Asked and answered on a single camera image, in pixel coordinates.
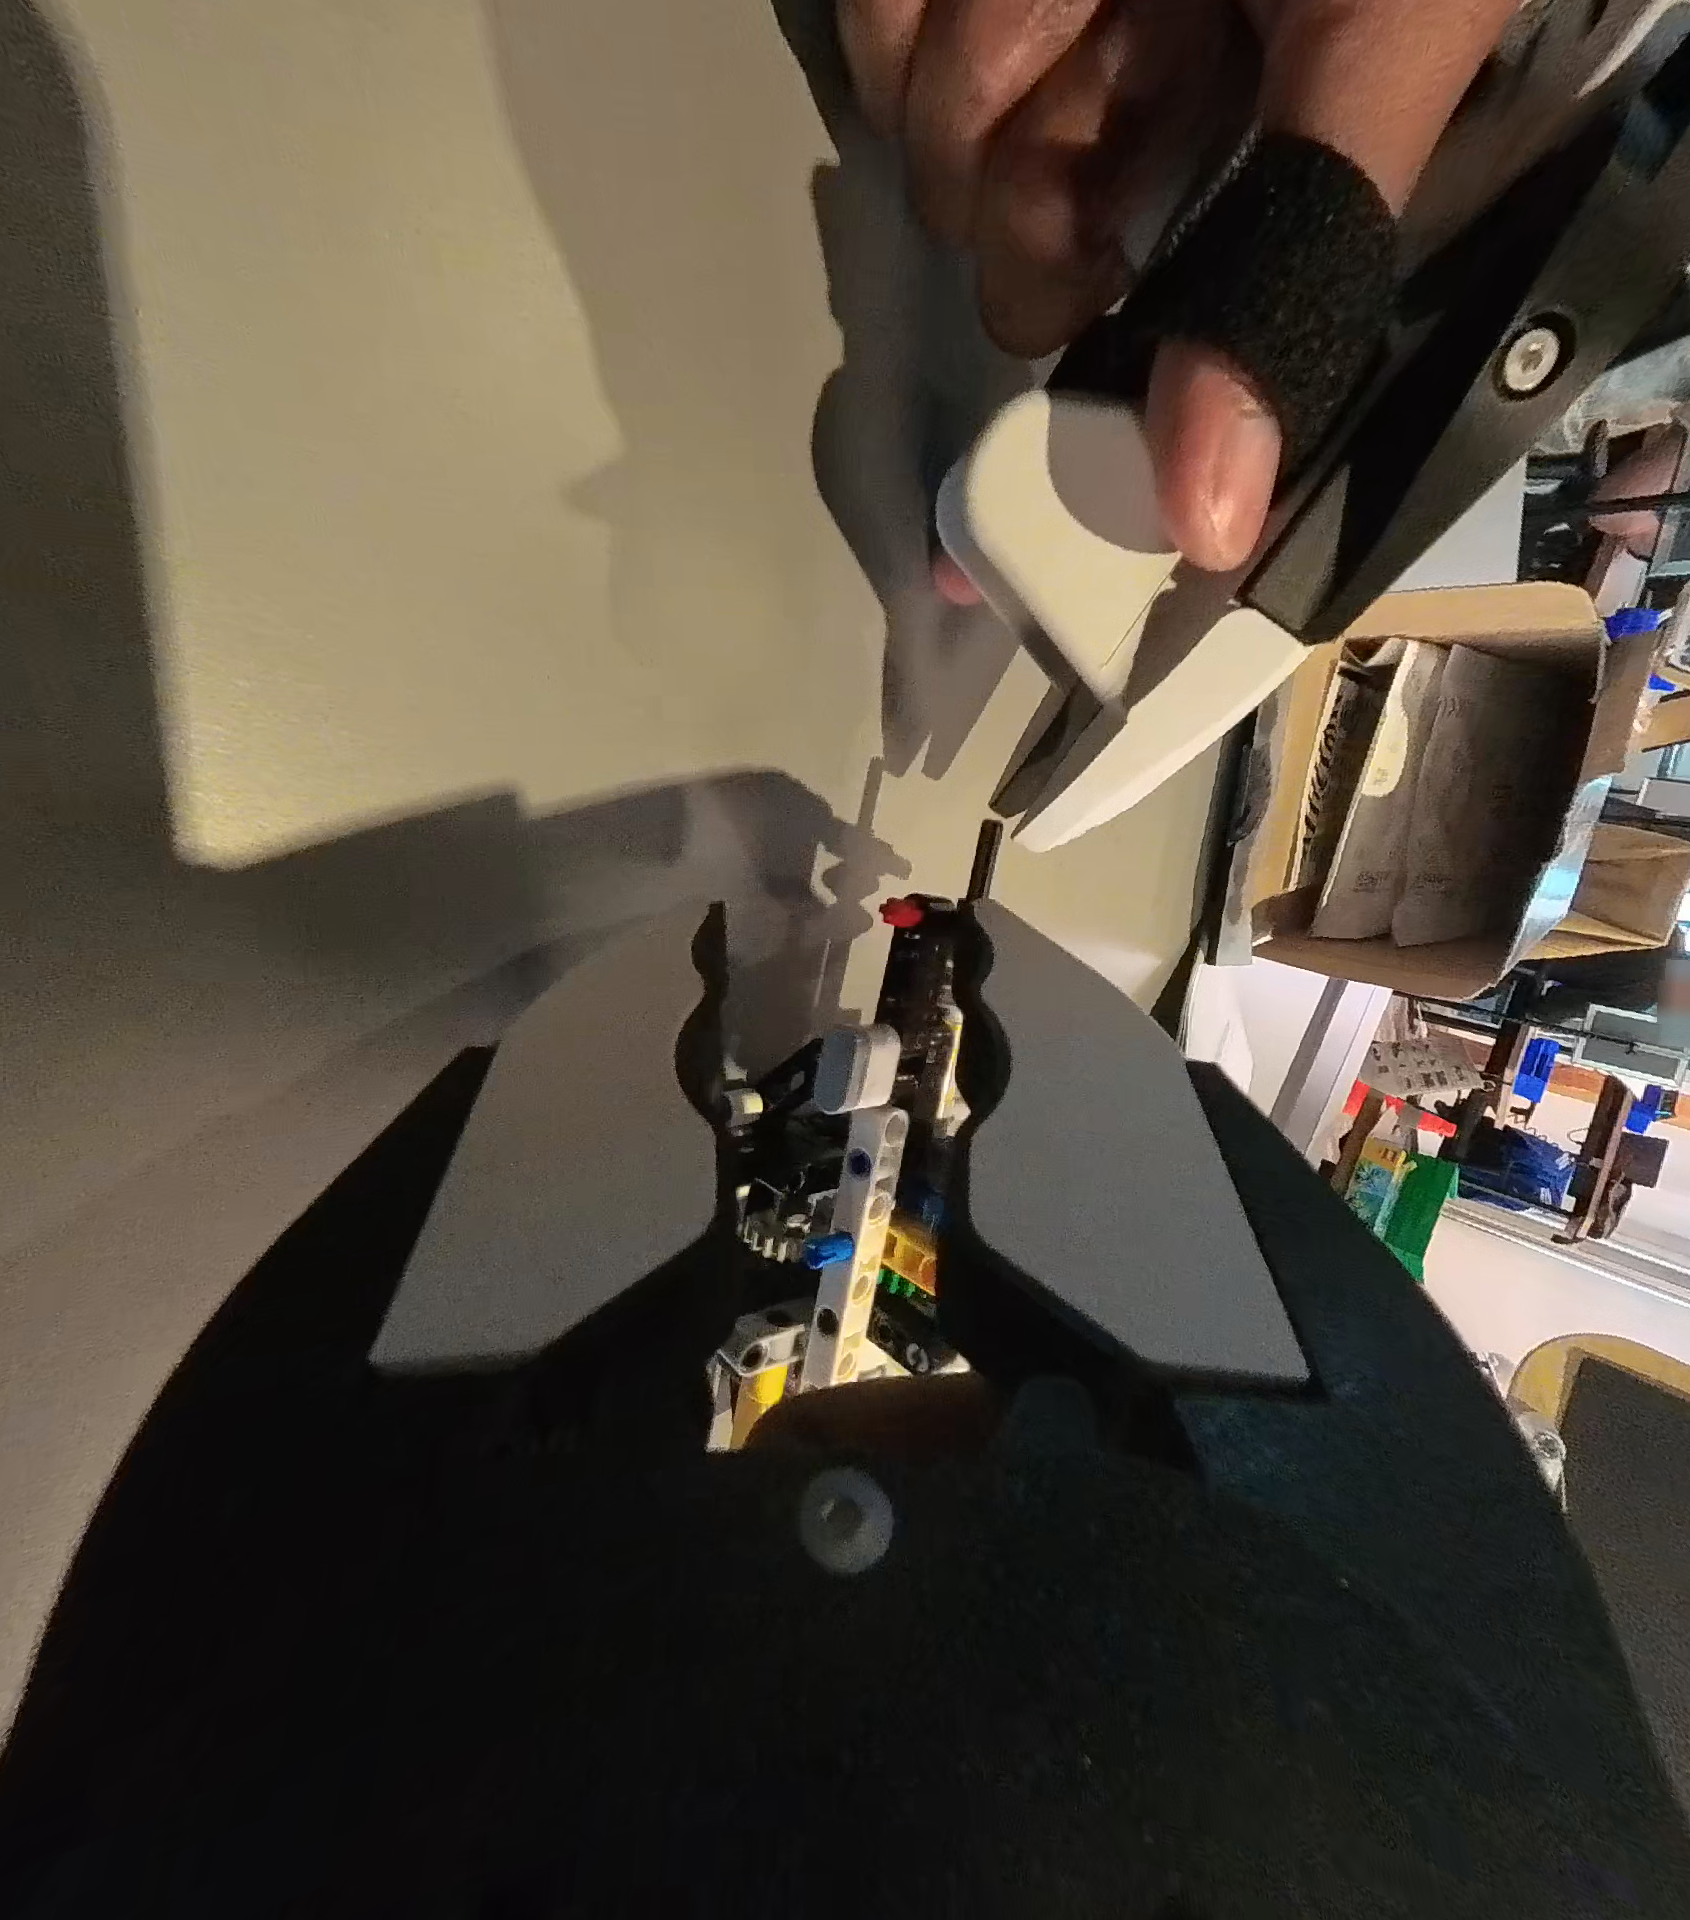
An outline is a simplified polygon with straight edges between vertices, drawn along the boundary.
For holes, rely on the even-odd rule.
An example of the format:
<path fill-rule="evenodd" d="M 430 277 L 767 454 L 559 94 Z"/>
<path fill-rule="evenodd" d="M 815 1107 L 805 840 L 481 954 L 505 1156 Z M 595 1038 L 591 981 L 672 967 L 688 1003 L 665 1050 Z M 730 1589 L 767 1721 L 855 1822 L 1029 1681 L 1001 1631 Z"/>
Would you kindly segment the person's left hand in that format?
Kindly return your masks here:
<path fill-rule="evenodd" d="M 1025 359 L 1116 306 L 1167 549 L 1241 568 L 1371 365 L 1397 216 L 1509 2 L 844 2 L 835 38 L 981 325 Z"/>

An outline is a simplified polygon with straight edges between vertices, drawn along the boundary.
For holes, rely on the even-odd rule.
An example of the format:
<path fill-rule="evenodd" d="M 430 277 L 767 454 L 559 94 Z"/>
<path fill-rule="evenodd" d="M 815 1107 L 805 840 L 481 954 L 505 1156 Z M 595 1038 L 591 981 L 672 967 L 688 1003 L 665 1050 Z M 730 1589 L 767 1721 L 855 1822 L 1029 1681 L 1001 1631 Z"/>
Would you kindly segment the green bag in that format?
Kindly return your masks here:
<path fill-rule="evenodd" d="M 1360 1151 L 1347 1203 L 1416 1281 L 1425 1278 L 1428 1250 L 1459 1172 L 1456 1162 L 1392 1142 L 1368 1142 Z"/>

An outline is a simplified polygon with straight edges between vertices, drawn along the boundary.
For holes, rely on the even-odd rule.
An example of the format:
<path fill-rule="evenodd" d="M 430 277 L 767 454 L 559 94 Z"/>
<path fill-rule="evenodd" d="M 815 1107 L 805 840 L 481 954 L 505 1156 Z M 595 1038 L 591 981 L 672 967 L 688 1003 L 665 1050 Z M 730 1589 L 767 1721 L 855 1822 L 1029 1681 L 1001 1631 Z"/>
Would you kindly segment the black pad with tan rim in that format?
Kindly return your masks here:
<path fill-rule="evenodd" d="M 1690 1655 L 1690 1364 L 1614 1335 L 1559 1335 L 1505 1395 L 1561 1448 L 1559 1496 L 1619 1634 Z"/>

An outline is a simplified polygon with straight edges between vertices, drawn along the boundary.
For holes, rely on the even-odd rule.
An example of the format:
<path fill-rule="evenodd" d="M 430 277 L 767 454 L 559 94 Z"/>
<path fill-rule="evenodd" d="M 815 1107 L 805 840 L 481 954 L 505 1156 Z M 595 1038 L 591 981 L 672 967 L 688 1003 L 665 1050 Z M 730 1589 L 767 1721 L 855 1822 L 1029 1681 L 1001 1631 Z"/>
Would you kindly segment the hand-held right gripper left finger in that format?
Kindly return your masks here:
<path fill-rule="evenodd" d="M 501 1031 L 369 1362 L 527 1362 L 696 1245 L 720 1213 L 727 924 L 630 924 Z"/>

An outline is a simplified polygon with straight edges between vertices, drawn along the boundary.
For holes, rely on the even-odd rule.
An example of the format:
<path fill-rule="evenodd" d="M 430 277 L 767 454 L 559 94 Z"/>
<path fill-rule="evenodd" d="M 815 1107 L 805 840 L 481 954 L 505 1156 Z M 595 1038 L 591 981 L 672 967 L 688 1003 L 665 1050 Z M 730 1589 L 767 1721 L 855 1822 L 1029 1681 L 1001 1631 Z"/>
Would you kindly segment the plain paper packet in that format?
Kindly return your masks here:
<path fill-rule="evenodd" d="M 1396 948 L 1518 929 L 1577 793 L 1589 712 L 1586 679 L 1555 663 L 1443 648 L 1411 757 Z"/>

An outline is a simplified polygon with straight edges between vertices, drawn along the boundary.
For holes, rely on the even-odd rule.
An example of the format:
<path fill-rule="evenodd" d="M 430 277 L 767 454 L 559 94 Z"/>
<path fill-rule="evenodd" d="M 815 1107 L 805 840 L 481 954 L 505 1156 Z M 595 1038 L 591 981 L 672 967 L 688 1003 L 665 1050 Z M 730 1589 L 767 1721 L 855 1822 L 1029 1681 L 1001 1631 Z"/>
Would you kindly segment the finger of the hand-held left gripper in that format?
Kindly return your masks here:
<path fill-rule="evenodd" d="M 1119 771 L 1113 746 L 1185 639 L 1137 410 L 1014 396 L 942 478 L 933 529 L 1046 681 L 993 804 L 1019 823 L 1105 823 L 1148 797 L 1172 749 L 1142 744 Z"/>
<path fill-rule="evenodd" d="M 1110 657 L 1076 677 L 1012 767 L 1012 836 L 1054 852 L 1129 811 L 1270 702 L 1321 639 L 1234 603 L 1220 581 L 1163 587 Z"/>

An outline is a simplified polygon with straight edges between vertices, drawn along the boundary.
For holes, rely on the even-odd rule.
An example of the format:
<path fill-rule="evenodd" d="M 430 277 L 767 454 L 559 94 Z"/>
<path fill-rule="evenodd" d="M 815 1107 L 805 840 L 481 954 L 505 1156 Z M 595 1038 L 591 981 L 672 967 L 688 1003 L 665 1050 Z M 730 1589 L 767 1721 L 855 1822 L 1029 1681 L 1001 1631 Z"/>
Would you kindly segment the brown cardboard box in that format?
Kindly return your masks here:
<path fill-rule="evenodd" d="M 1443 649 L 1473 646 L 1542 659 L 1586 679 L 1588 716 L 1577 789 L 1526 913 L 1505 944 L 1459 940 L 1399 948 L 1385 937 L 1311 934 L 1316 887 L 1298 876 L 1314 747 L 1338 668 L 1390 639 Z M 1263 813 L 1249 841 L 1244 899 L 1251 954 L 1271 963 L 1403 996 L 1471 998 L 1523 961 L 1658 950 L 1674 936 L 1690 887 L 1690 841 L 1604 818 L 1637 746 L 1658 661 L 1651 636 L 1612 639 L 1581 589 L 1561 583 L 1392 591 L 1307 657 L 1278 699 Z"/>

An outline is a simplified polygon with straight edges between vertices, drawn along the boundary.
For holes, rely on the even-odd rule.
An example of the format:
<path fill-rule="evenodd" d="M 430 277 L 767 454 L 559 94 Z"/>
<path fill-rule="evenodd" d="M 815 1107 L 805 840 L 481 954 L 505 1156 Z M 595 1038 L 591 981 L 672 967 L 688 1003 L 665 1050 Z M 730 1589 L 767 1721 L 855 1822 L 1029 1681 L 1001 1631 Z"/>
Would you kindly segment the multicoloured lego model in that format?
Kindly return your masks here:
<path fill-rule="evenodd" d="M 879 921 L 871 1015 L 722 1090 L 740 1263 L 764 1297 L 707 1362 L 712 1452 L 741 1448 L 788 1399 L 965 1365 L 938 1308 L 950 1166 L 969 1115 L 955 903 L 903 893 L 882 901 Z"/>

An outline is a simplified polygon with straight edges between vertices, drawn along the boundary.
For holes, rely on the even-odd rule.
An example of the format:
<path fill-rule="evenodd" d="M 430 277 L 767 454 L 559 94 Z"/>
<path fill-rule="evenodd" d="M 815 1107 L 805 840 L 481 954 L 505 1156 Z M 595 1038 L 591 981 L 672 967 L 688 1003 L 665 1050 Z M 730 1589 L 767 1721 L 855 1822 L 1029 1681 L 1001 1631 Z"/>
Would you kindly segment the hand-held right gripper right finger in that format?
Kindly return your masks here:
<path fill-rule="evenodd" d="M 999 899 L 958 918 L 958 1197 L 973 1308 L 1023 1302 L 1159 1384 L 1306 1384 L 1307 1358 L 1179 1045 Z"/>

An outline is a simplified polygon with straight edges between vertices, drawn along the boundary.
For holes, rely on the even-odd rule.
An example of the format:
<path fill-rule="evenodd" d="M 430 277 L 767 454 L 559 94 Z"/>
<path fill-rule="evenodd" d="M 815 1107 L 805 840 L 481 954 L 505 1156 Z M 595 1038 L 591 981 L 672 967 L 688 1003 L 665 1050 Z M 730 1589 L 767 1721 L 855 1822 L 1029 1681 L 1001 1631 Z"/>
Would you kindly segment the striped paper packet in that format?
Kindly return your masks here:
<path fill-rule="evenodd" d="M 1311 749 L 1298 865 L 1314 886 L 1318 940 L 1390 936 L 1448 661 L 1446 646 L 1390 637 L 1335 671 Z"/>

